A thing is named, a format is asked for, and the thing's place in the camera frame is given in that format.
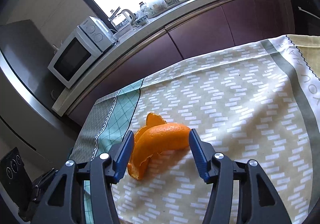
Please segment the orange peel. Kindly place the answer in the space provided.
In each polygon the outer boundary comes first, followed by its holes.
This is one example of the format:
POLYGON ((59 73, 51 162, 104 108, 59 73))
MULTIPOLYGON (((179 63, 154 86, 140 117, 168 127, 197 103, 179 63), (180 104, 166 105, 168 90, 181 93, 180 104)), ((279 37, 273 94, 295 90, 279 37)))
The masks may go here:
POLYGON ((135 133, 135 143, 127 165, 129 175, 142 180, 150 158, 165 151, 187 148, 190 131, 186 125, 168 123, 160 115, 149 113, 145 125, 135 133))

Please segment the patterned tablecloth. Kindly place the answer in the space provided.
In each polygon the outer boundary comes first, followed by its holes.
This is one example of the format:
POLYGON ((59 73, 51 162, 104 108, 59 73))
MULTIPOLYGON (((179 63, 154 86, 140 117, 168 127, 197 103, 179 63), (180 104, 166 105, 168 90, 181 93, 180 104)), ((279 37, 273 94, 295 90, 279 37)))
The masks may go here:
MULTIPOLYGON (((153 112, 196 129, 231 160, 255 159, 292 223, 319 199, 319 36, 288 35, 178 62, 95 101, 69 157, 88 162, 153 112)), ((201 223, 211 186, 189 148, 112 187, 122 223, 201 223)))

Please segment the grey refrigerator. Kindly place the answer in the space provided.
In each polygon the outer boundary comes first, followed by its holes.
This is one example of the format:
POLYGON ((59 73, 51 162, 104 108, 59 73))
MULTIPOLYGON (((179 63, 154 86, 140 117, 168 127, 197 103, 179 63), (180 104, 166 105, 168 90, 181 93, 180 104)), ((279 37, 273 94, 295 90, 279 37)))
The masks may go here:
POLYGON ((53 54, 31 20, 1 26, 1 138, 42 169, 61 167, 80 131, 52 109, 65 88, 47 68, 53 54))

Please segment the white microwave oven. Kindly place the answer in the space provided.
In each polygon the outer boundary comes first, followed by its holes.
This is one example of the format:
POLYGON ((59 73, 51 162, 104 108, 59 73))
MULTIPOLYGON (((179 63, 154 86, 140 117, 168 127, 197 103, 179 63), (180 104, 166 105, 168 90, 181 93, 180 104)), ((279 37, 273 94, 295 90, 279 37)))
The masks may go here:
POLYGON ((48 69, 65 87, 71 88, 115 43, 116 39, 106 24, 89 16, 66 38, 48 69))

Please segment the electric kettle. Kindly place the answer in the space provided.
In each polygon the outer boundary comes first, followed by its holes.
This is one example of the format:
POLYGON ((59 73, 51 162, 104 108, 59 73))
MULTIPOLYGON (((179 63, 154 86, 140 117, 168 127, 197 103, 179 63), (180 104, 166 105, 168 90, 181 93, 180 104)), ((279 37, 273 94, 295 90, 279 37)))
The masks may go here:
POLYGON ((108 18, 108 21, 115 28, 113 32, 117 37, 120 37, 133 29, 133 22, 135 20, 136 15, 132 11, 129 9, 121 10, 120 7, 116 10, 111 10, 111 16, 108 18))

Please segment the blue white bowl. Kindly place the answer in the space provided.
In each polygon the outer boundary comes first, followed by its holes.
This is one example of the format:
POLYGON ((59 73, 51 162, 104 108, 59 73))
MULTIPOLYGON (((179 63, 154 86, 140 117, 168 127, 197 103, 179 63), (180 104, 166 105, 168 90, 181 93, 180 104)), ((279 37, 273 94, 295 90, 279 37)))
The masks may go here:
POLYGON ((140 18, 138 20, 136 20, 136 24, 138 26, 143 26, 143 25, 146 25, 148 23, 148 18, 147 17, 144 17, 144 18, 140 18))

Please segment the purple base cabinets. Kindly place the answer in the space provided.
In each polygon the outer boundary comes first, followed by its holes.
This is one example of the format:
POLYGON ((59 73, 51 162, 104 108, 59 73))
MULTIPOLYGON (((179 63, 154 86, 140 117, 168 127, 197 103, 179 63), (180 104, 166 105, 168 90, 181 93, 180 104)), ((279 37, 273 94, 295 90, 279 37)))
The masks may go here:
POLYGON ((109 69, 68 114, 83 125, 95 101, 187 58, 295 32, 291 0, 231 0, 156 37, 109 69))

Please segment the built-in black oven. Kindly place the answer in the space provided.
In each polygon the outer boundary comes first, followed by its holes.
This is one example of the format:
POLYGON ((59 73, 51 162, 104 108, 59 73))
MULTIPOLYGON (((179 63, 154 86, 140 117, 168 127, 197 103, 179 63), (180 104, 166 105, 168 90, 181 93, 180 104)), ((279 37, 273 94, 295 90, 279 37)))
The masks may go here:
POLYGON ((296 35, 320 36, 319 8, 314 0, 291 0, 296 35))

